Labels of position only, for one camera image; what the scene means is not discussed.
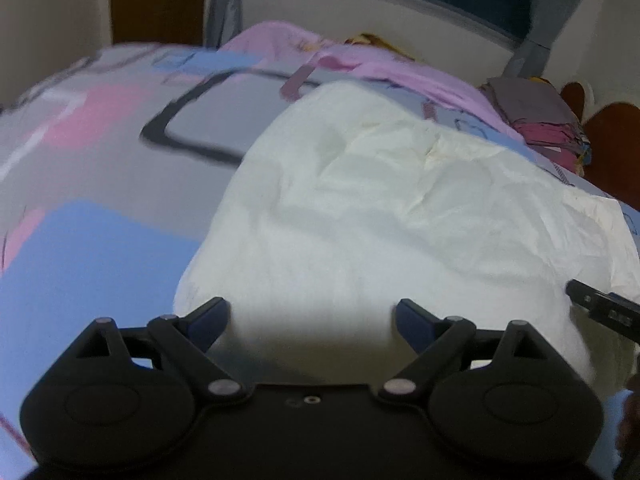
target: brown wooden door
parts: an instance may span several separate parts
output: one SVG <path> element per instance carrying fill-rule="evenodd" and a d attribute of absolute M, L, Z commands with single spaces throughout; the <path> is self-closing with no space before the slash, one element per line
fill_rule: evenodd
<path fill-rule="evenodd" d="M 204 0 L 111 0 L 113 43 L 202 44 Z"/>

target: pink patch on bed sheet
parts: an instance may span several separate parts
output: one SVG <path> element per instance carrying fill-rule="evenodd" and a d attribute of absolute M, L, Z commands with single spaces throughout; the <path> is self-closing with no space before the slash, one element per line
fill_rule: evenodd
<path fill-rule="evenodd" d="M 96 142 L 117 121 L 131 114 L 145 99 L 140 88 L 103 85 L 86 92 L 84 104 L 59 121 L 54 122 L 44 142 L 57 148 L 82 148 Z"/>
<path fill-rule="evenodd" d="M 2 272 L 8 269 L 9 264 L 20 252 L 22 245 L 36 230 L 36 227 L 40 225 L 45 214 L 44 209 L 40 207 L 32 209 L 22 218 L 18 227 L 7 235 L 4 243 L 4 251 L 2 252 Z"/>

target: curtain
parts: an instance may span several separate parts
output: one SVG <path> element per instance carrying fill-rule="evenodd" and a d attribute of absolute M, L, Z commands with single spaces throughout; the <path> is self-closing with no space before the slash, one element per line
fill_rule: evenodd
<path fill-rule="evenodd" d="M 542 76 L 551 46 L 580 0 L 531 0 L 531 27 L 511 57 L 503 76 Z"/>
<path fill-rule="evenodd" d="M 209 0 L 204 46 L 220 48 L 242 31 L 242 0 Z"/>

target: wall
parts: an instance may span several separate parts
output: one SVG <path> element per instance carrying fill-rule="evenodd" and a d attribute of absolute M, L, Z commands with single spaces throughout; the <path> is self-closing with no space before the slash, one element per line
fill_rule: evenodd
<path fill-rule="evenodd" d="M 640 0 L 604 0 L 579 73 L 596 102 L 631 94 L 640 105 Z"/>
<path fill-rule="evenodd" d="M 578 70 L 602 0 L 583 0 L 556 41 L 545 76 L 561 85 Z M 336 40 L 374 32 L 473 85 L 500 75 L 511 50 L 459 25 L 390 0 L 243 0 L 244 27 L 285 20 Z"/>
<path fill-rule="evenodd" d="M 0 103 L 100 48 L 97 0 L 0 0 Z"/>

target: white cloth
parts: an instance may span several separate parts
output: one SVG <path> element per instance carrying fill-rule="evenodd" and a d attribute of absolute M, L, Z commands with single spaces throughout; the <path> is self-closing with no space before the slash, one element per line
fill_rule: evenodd
<path fill-rule="evenodd" d="M 289 107 L 249 150 L 175 312 L 223 296 L 232 323 L 220 348 L 315 380 L 370 383 L 412 358 L 392 330 L 401 298 L 479 328 L 526 319 L 604 395 L 625 379 L 633 346 L 570 318 L 573 278 L 640 299 L 615 200 L 336 82 Z"/>

